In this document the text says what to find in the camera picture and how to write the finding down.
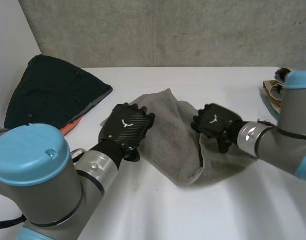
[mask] silver metal joint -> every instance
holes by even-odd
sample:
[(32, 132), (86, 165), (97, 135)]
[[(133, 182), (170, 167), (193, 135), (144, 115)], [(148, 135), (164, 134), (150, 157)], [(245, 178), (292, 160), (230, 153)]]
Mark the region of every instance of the silver metal joint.
[(118, 169), (108, 156), (98, 151), (88, 151), (75, 165), (76, 170), (83, 171), (95, 178), (104, 188), (109, 189), (117, 176)]
[(270, 128), (270, 127), (264, 124), (261, 124), (261, 123), (257, 123), (257, 122), (247, 123), (239, 131), (238, 138), (237, 138), (238, 147), (242, 151), (248, 154), (251, 154), (254, 157), (257, 157), (255, 153), (256, 141), (258, 137), (261, 135), (261, 133), (267, 128)]

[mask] gray towel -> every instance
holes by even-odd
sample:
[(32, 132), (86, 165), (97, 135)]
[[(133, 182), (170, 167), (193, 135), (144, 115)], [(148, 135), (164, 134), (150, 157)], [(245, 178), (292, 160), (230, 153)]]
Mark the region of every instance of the gray towel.
[(138, 151), (176, 185), (213, 184), (256, 161), (237, 146), (226, 154), (219, 153), (215, 139), (200, 136), (191, 129), (197, 110), (185, 101), (178, 101), (170, 89), (140, 96), (132, 102), (135, 103), (156, 115), (154, 126)]

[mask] concrete wall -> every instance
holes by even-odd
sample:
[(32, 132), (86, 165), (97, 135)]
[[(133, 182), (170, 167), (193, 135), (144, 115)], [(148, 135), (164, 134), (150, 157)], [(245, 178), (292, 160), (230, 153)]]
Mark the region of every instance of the concrete wall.
[(28, 61), (40, 54), (17, 0), (0, 1), (0, 127)]
[(43, 54), (79, 67), (306, 68), (306, 0), (19, 0)]

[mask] gray wall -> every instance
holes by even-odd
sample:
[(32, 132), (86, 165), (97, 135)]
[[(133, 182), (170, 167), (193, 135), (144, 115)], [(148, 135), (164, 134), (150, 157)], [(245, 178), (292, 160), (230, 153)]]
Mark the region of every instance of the gray wall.
[(306, 0), (19, 0), (41, 52), (79, 67), (306, 68)]

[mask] white wall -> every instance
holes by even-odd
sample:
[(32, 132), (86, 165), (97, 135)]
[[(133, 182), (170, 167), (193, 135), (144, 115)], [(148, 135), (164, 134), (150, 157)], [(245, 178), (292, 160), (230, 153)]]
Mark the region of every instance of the white wall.
[(0, 127), (28, 61), (40, 54), (17, 0), (0, 0)]

